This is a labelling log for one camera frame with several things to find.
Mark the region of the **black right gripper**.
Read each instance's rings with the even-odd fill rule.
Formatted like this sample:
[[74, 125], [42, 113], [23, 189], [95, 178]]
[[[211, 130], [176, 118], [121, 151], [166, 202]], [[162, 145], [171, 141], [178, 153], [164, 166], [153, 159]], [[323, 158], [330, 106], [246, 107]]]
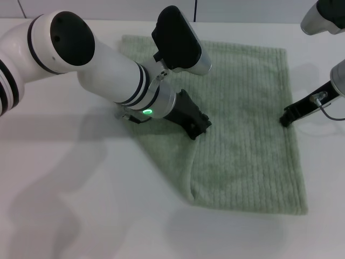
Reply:
[[284, 114], [280, 117], [280, 124], [283, 127], [288, 127], [291, 125], [296, 119], [300, 119], [302, 117], [308, 116], [312, 112], [315, 112], [318, 109], [317, 104], [313, 100], [311, 100], [312, 95], [320, 94], [322, 92], [326, 92], [327, 96], [320, 100], [322, 106], [330, 103], [334, 99], [339, 97], [338, 92], [334, 89], [331, 81], [325, 83], [314, 92], [309, 94], [308, 96], [302, 98], [301, 100], [295, 102], [284, 108]]

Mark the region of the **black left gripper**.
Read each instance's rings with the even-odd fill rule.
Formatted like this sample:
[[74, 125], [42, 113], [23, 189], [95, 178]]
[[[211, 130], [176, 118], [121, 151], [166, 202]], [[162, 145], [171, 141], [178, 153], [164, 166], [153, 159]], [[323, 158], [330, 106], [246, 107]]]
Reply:
[[176, 94], [174, 107], [164, 118], [180, 125], [191, 140], [196, 140], [199, 135], [206, 133], [206, 129], [212, 125], [209, 117], [201, 113], [184, 89]]

